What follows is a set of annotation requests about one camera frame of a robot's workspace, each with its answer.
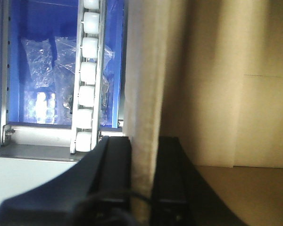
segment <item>black cable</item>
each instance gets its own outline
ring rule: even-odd
[[[110,209],[106,212],[101,212],[97,209],[99,202],[107,197],[114,195],[122,195],[123,197],[134,197],[144,201],[152,207],[152,211],[155,212],[167,212],[168,210],[162,210],[156,203],[153,203],[150,199],[142,194],[131,190],[114,190],[114,191],[102,191],[88,196],[85,200],[79,202],[72,213],[71,225],[72,226],[104,226],[122,225],[122,226],[138,226],[137,220],[128,212],[122,209]]]

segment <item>blue panel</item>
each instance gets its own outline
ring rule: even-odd
[[[24,121],[24,99],[29,93],[55,93],[55,84],[36,88],[30,75],[22,39],[47,40],[52,67],[57,59],[55,37],[76,37],[77,0],[11,0],[10,6],[10,106],[9,121]]]
[[[124,0],[108,0],[105,28],[105,45],[114,53],[114,57],[104,69],[104,76],[109,82],[107,103],[107,127],[117,128],[118,105],[121,88],[123,59]]]

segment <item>white cylinder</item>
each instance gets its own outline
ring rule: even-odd
[[[92,128],[92,110],[79,109],[75,117],[76,127],[81,129]]]
[[[98,34],[100,15],[98,13],[84,13],[84,32],[87,34]]]
[[[82,62],[80,77],[81,81],[86,82],[87,85],[95,84],[96,63]]]
[[[98,57],[98,39],[85,37],[82,42],[82,55],[85,58]]]
[[[91,149],[91,133],[78,132],[75,140],[75,149],[78,152],[89,152]]]
[[[79,90],[79,105],[93,107],[94,86],[81,86]]]
[[[87,9],[99,10],[100,1],[99,0],[84,0],[84,7]]]

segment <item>plastic bag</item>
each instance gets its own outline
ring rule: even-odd
[[[54,82],[52,51],[49,40],[21,40],[34,88],[48,87]]]
[[[57,121],[59,125],[71,125],[70,113],[75,83],[75,38],[56,37],[57,60],[54,74],[56,86]]]
[[[107,115],[108,112],[108,102],[109,97],[113,96],[113,88],[110,86],[113,85],[112,81],[108,81],[107,73],[105,73],[105,69],[109,63],[109,61],[114,57],[114,52],[109,48],[109,46],[105,46],[104,52],[104,73],[102,78],[102,92],[101,92],[101,107],[100,107],[100,125],[106,126],[111,125],[112,120]]]

